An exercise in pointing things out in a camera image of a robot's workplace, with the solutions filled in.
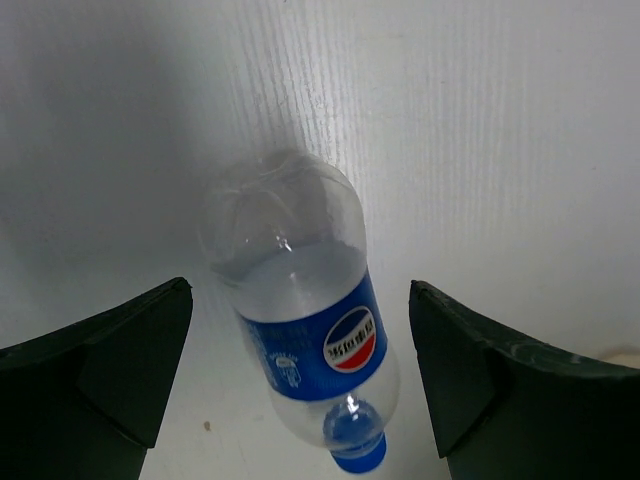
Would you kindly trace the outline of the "small blue-cap bottle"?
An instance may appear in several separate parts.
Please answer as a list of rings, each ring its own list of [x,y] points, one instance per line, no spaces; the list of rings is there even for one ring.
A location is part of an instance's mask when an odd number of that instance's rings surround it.
[[[282,423],[343,471],[375,470],[400,373],[351,182],[295,150],[223,167],[198,237]]]

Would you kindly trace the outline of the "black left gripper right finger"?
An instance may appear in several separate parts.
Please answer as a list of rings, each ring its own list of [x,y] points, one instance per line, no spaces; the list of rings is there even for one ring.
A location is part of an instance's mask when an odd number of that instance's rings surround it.
[[[424,281],[409,319],[454,479],[635,479],[639,372],[536,340]]]

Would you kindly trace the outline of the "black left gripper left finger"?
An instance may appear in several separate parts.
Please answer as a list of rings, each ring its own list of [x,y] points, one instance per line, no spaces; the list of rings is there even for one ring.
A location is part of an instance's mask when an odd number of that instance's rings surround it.
[[[1,351],[4,479],[136,479],[156,445],[193,311],[174,278]]]

